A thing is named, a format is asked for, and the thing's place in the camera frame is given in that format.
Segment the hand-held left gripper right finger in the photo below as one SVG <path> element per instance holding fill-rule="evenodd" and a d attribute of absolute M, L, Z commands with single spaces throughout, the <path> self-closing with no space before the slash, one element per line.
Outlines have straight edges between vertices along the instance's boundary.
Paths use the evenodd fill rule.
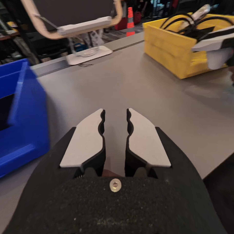
<path fill-rule="evenodd" d="M 170 168 L 171 162 L 150 120 L 127 109 L 127 141 L 125 150 L 125 176 L 133 177 L 138 168 L 149 174 L 152 168 Z"/>

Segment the white panel base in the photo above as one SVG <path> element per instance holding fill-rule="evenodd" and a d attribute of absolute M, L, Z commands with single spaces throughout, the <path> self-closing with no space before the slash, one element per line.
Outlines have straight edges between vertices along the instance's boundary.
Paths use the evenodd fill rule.
<path fill-rule="evenodd" d="M 79 65 L 109 54 L 112 54 L 113 51 L 107 48 L 104 45 L 89 48 L 80 52 L 76 52 L 66 56 L 66 61 L 68 65 L 74 66 Z"/>

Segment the white paper sign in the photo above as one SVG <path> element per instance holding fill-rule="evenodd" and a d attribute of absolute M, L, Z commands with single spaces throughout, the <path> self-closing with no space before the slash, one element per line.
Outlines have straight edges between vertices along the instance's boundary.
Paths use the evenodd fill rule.
<path fill-rule="evenodd" d="M 81 34 L 81 38 L 84 44 L 87 46 L 87 48 L 93 48 L 104 45 L 102 36 L 103 36 L 103 29 Z"/>

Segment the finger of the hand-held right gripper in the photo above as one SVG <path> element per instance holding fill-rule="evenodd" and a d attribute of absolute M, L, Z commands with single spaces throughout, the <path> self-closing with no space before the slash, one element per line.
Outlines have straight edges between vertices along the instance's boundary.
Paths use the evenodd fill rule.
<path fill-rule="evenodd" d="M 218 49 L 207 52 L 207 64 L 211 70 L 220 69 L 231 58 L 231 49 Z"/>
<path fill-rule="evenodd" d="M 234 26 L 206 34 L 191 48 L 191 51 L 212 51 L 221 49 L 222 42 L 227 38 L 234 38 Z"/>

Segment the blue bag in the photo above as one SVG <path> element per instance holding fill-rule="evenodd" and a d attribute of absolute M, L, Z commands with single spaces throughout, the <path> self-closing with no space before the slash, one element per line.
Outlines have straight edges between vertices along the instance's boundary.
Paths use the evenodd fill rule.
<path fill-rule="evenodd" d="M 74 49 L 76 52 L 80 52 L 80 51 L 88 49 L 88 47 L 85 44 L 76 43 L 76 44 L 74 44 Z"/>

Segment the black bin divider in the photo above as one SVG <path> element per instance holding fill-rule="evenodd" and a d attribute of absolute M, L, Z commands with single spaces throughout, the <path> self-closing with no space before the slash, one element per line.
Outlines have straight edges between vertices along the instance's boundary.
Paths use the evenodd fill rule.
<path fill-rule="evenodd" d="M 203 29 L 197 29 L 197 28 L 187 29 L 186 31 L 183 32 L 183 36 L 199 40 L 206 34 L 212 32 L 214 28 L 215 27 L 213 26 L 213 27 L 208 27 L 208 28 L 203 28 Z"/>

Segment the yellow plastic bin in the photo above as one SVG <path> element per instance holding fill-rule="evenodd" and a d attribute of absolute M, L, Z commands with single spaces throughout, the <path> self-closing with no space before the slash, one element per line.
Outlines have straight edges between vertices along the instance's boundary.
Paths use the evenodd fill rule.
<path fill-rule="evenodd" d="M 206 51 L 191 50 L 197 40 L 177 34 L 181 29 L 182 21 L 175 22 L 164 29 L 170 22 L 182 17 L 189 19 L 187 16 L 177 15 L 166 23 L 167 18 L 143 24 L 144 52 L 179 79 L 212 71 L 208 67 Z"/>

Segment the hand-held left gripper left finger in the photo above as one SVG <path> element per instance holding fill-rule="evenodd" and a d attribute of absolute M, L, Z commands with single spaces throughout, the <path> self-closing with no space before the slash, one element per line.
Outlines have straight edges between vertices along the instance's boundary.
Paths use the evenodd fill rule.
<path fill-rule="evenodd" d="M 84 174 L 93 168 L 102 176 L 106 161 L 104 134 L 105 110 L 98 109 L 84 118 L 76 127 L 60 162 L 61 168 L 77 168 Z"/>

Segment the blue plastic bin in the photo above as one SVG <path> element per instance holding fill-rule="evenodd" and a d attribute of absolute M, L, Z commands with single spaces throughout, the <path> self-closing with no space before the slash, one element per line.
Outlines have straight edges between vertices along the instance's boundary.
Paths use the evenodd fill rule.
<path fill-rule="evenodd" d="M 27 59 L 0 66 L 0 177 L 50 149 L 47 95 Z"/>

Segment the orange traffic cone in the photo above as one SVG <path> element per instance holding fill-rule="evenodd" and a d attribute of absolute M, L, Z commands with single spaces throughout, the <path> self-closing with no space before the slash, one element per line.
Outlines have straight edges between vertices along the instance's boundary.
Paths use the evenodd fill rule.
<path fill-rule="evenodd" d="M 128 7 L 126 37 L 132 36 L 134 34 L 135 34 L 135 25 L 133 19 L 133 9 L 132 7 Z"/>

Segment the grey desk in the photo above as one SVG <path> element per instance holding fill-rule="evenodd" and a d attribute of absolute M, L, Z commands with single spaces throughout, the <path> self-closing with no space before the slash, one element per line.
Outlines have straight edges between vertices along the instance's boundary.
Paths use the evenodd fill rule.
<path fill-rule="evenodd" d="M 223 73 L 178 79 L 144 53 L 145 42 L 40 78 L 50 149 L 16 201 L 3 234 L 226 234 L 203 177 L 234 151 L 234 106 Z M 170 168 L 125 176 L 127 109 L 154 124 Z M 105 110 L 106 161 L 61 168 L 75 127 Z"/>

